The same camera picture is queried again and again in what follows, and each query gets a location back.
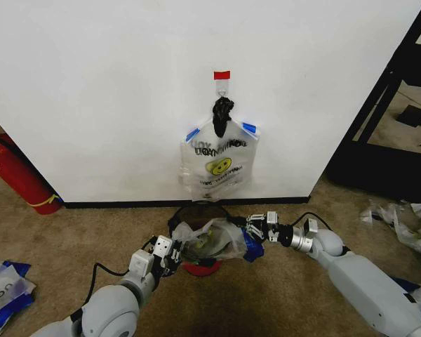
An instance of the red fire extinguisher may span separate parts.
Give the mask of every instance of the red fire extinguisher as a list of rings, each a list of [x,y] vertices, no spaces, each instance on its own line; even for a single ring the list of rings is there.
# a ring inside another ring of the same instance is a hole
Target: red fire extinguisher
[[[47,186],[6,134],[0,134],[0,176],[39,214],[62,207],[59,196]]]

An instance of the smiley face logo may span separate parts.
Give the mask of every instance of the smiley face logo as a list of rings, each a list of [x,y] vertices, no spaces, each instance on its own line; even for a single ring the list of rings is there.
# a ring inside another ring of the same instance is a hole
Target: smiley face logo
[[[224,158],[220,161],[211,161],[206,164],[206,170],[211,172],[214,176],[219,176],[231,166],[231,158]]]

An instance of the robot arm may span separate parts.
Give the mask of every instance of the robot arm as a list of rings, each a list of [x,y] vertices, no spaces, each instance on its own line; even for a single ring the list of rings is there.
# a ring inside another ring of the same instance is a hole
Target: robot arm
[[[319,230],[314,219],[307,219],[302,228],[280,225],[276,212],[248,217],[247,223],[246,231],[259,242],[268,238],[317,260],[376,331],[389,337],[421,337],[421,312],[412,296],[367,258],[345,247],[332,230]]]
[[[117,285],[98,289],[79,310],[63,321],[51,323],[32,337],[131,337],[140,309],[148,304],[162,276],[173,274],[180,244],[160,235],[153,252],[136,251],[128,272]]]
[[[279,224],[277,213],[268,212],[239,218],[238,226],[258,242],[278,242],[317,260],[376,331],[389,337],[421,337],[421,312],[411,295],[367,258],[346,249],[333,231],[319,230],[314,219],[294,227]],[[160,278],[173,274],[181,263],[180,242],[164,236],[153,242],[151,253],[140,249],[133,254],[129,271],[118,285],[99,289],[80,310],[32,337],[131,337],[140,309]]]

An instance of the floor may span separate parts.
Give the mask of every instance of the floor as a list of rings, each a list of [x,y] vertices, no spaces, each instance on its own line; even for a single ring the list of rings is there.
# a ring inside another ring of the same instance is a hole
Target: floor
[[[407,104],[401,96],[397,100],[372,141],[391,134],[390,144],[415,149],[409,143],[419,141],[419,131],[392,119]],[[282,223],[304,211],[316,212],[351,250],[389,275],[421,283],[421,256],[400,244],[386,225],[368,227],[360,222],[359,214],[371,200],[389,202],[334,185],[323,175],[308,204],[227,209],[241,216],[276,210]],[[31,263],[27,277],[37,285],[35,303],[8,323],[3,336],[28,336],[71,314],[86,297],[93,263],[125,270],[131,254],[152,234],[168,234],[166,223],[175,210],[61,209],[40,216],[0,180],[0,260]],[[97,288],[117,281],[99,272]],[[336,291],[320,265],[302,253],[269,243],[265,256],[254,263],[228,260],[209,277],[180,270],[162,279],[141,312],[137,332],[139,337],[261,335],[379,336]]]
[[[421,88],[408,86],[403,82],[368,142],[421,153],[421,146],[418,146],[421,144],[421,126],[413,128],[396,120],[407,105],[421,109]]]

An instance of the red tag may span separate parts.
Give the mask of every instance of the red tag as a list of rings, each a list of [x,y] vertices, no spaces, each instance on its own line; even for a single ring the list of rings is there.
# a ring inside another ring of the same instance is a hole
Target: red tag
[[[231,72],[228,70],[227,72],[213,72],[213,79],[230,79]]]

